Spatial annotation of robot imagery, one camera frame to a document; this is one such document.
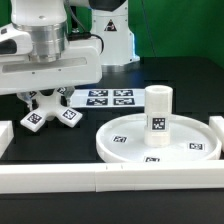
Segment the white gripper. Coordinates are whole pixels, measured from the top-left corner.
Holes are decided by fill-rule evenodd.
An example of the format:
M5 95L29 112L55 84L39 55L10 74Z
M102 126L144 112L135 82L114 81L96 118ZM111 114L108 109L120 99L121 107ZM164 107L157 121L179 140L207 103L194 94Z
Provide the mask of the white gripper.
M0 95L18 93L32 111L34 91L66 87L64 97L70 105L74 86L100 81L101 50L101 41L93 37L71 41L54 62L31 62L26 56L0 57Z

